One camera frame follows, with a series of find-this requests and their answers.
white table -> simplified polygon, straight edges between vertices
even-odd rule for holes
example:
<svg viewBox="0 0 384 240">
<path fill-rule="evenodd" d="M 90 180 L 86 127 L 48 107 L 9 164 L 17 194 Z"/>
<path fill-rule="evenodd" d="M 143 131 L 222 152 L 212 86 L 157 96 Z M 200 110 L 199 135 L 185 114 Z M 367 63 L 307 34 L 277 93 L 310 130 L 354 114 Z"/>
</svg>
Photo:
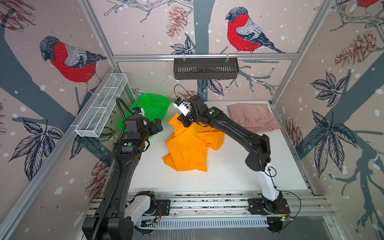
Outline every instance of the white table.
<svg viewBox="0 0 384 240">
<path fill-rule="evenodd" d="M 227 105 L 235 103 L 267 103 L 266 101 L 206 102 L 228 114 Z M 129 192 L 151 190 L 182 193 L 238 193 L 261 190 L 255 172 L 245 165 L 248 152 L 228 135 L 217 151 L 208 148 L 207 172 L 198 170 L 177 172 L 165 165 L 162 157 L 168 154 L 165 141 L 174 132 L 168 119 L 177 113 L 171 104 L 162 121 L 164 130 L 150 138 L 149 149 L 141 155 L 133 174 Z M 271 165 L 277 175 L 273 178 L 280 190 L 307 190 L 295 160 L 281 130 L 266 132 L 271 145 Z"/>
</svg>

green plastic basket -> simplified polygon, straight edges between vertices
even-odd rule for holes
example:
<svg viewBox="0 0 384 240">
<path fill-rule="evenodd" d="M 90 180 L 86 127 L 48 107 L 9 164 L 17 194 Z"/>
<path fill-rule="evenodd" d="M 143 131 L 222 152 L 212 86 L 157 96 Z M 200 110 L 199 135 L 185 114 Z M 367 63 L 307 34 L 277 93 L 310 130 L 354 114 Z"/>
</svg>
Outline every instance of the green plastic basket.
<svg viewBox="0 0 384 240">
<path fill-rule="evenodd" d="M 140 107 L 144 109 L 145 117 L 148 118 L 149 121 L 153 121 L 155 118 L 163 119 L 163 117 L 168 111 L 169 105 L 169 98 L 157 94 L 146 93 L 136 99 L 130 109 L 132 110 L 135 107 Z M 126 118 L 130 115 L 131 114 L 129 112 L 125 113 Z M 121 118 L 118 124 L 118 128 L 122 130 L 122 126 L 123 124 Z"/>
</svg>

folded clothes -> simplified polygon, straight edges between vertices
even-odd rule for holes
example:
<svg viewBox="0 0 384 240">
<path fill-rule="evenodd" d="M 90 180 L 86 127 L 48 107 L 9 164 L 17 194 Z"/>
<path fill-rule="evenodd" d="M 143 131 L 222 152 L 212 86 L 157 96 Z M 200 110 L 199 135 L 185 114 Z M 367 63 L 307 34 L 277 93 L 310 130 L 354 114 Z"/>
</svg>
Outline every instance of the folded clothes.
<svg viewBox="0 0 384 240">
<path fill-rule="evenodd" d="M 175 128 L 167 140 L 169 154 L 163 157 L 164 163 L 176 171 L 207 171 L 207 147 L 218 150 L 224 141 L 224 133 L 209 126 L 192 123 L 184 127 L 176 114 L 168 123 Z"/>
<path fill-rule="evenodd" d="M 233 121 L 253 133 L 281 128 L 265 103 L 237 103 L 227 105 L 227 108 Z"/>
</svg>

